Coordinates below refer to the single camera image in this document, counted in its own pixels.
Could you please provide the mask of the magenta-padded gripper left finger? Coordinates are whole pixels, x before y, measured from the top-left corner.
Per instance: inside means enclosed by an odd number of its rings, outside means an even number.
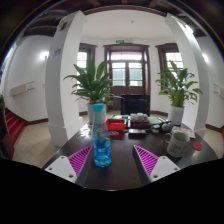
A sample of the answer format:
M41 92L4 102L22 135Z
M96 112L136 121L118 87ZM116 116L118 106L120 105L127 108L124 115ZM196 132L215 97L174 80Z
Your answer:
M87 146L69 157L62 155L46 171L75 184L84 184L93 159L93 146Z

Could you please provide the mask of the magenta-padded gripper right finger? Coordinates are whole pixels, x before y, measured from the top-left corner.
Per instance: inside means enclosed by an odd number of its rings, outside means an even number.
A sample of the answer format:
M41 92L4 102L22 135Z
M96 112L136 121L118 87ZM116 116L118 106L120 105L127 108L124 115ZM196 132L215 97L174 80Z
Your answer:
M180 170L167 156L156 156L148 150L134 145L133 158L142 183L152 183Z

